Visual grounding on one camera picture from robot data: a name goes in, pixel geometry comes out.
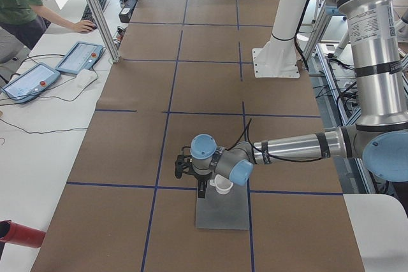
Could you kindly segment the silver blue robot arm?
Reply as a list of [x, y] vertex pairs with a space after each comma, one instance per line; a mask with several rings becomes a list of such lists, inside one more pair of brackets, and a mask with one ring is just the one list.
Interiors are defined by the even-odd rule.
[[295, 64], [296, 78], [258, 78], [252, 51], [303, 6], [292, 0], [186, 0], [177, 77], [169, 110], [167, 149], [159, 184], [195, 187], [191, 176], [175, 178], [170, 161], [197, 134], [228, 147], [251, 125], [250, 140], [315, 134], [323, 123], [308, 73]]

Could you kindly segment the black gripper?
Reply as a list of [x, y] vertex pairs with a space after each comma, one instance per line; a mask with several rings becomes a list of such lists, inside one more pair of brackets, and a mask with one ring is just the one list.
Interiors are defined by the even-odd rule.
[[206, 174], [194, 172], [194, 177], [198, 181], [198, 198], [204, 198], [204, 186], [207, 186], [207, 182], [212, 178], [212, 172], [210, 171]]

